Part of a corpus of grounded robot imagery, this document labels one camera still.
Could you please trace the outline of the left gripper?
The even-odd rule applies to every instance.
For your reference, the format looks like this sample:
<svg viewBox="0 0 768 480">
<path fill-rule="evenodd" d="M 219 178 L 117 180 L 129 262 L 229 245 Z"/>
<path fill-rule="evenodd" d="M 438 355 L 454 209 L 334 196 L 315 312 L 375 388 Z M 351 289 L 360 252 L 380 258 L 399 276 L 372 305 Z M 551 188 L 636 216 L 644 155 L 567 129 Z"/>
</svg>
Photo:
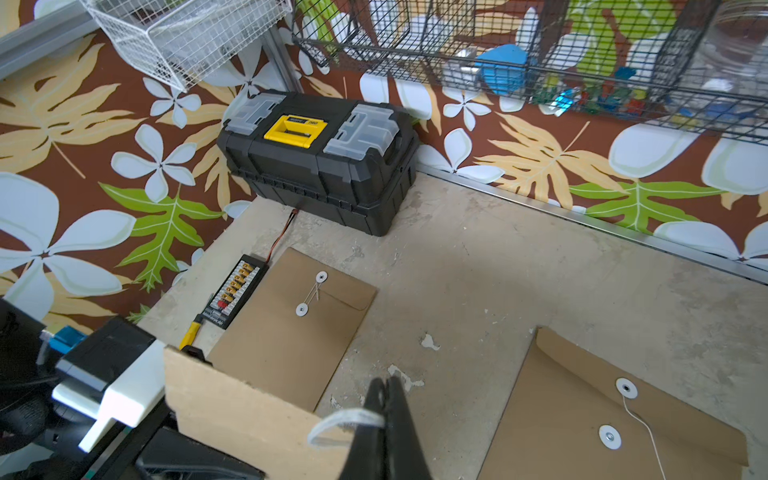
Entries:
<svg viewBox="0 0 768 480">
<path fill-rule="evenodd" d="M 91 479 L 262 479 L 264 473 L 180 433 L 160 402 L 135 428 L 118 435 L 89 468 Z"/>
</svg>

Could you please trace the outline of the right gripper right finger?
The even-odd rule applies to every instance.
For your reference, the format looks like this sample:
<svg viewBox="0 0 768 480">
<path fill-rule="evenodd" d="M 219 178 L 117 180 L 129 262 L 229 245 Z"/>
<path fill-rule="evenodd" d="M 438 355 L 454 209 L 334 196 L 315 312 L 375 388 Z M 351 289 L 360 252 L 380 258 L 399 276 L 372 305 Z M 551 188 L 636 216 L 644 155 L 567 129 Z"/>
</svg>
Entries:
<svg viewBox="0 0 768 480">
<path fill-rule="evenodd" d="M 386 381 L 384 471 L 389 480 L 431 480 L 415 424 L 399 377 Z"/>
</svg>

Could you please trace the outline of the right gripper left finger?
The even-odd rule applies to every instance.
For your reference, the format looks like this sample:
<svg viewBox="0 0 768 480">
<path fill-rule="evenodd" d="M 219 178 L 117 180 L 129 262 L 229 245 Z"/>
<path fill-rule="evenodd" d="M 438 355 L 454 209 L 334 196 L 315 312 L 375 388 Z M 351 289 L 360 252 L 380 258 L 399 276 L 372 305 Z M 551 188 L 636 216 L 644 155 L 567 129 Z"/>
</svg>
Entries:
<svg viewBox="0 0 768 480">
<path fill-rule="evenodd" d="M 363 404 L 368 419 L 355 429 L 354 438 L 340 479 L 382 480 L 385 478 L 386 384 L 371 381 Z"/>
</svg>

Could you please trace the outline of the brown kraft file bag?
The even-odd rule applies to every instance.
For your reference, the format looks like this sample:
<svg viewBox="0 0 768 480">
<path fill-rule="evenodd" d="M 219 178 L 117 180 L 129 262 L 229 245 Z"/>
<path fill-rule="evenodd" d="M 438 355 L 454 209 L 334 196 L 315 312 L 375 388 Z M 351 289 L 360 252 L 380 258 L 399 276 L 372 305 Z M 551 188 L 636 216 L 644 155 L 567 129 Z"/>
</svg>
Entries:
<svg viewBox="0 0 768 480">
<path fill-rule="evenodd" d="M 217 370 L 314 411 L 376 294 L 289 248 L 206 357 Z"/>
</svg>

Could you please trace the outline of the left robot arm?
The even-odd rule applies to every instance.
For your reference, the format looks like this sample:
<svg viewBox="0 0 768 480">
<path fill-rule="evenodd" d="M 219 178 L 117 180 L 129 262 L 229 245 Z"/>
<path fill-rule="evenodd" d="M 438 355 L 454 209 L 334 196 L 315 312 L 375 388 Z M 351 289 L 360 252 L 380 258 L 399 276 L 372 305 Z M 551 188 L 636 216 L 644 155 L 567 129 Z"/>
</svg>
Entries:
<svg viewBox="0 0 768 480">
<path fill-rule="evenodd" d="M 179 431 L 165 344 L 122 317 L 91 334 L 1 303 L 4 479 L 262 479 Z"/>
</svg>

